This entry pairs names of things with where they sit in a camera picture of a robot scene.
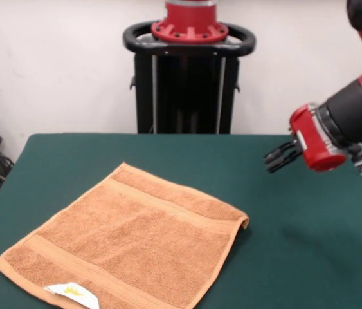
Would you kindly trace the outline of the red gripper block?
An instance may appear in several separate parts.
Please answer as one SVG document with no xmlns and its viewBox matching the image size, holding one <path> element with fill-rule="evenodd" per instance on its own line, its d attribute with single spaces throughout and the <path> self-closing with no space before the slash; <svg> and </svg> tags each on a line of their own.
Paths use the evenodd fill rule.
<svg viewBox="0 0 362 309">
<path fill-rule="evenodd" d="M 269 173 L 277 172 L 301 155 L 307 167 L 317 172 L 331 171 L 345 163 L 345 152 L 332 143 L 318 120 L 317 110 L 316 104 L 305 104 L 291 115 L 289 125 L 298 142 L 286 142 L 264 156 Z"/>
</svg>

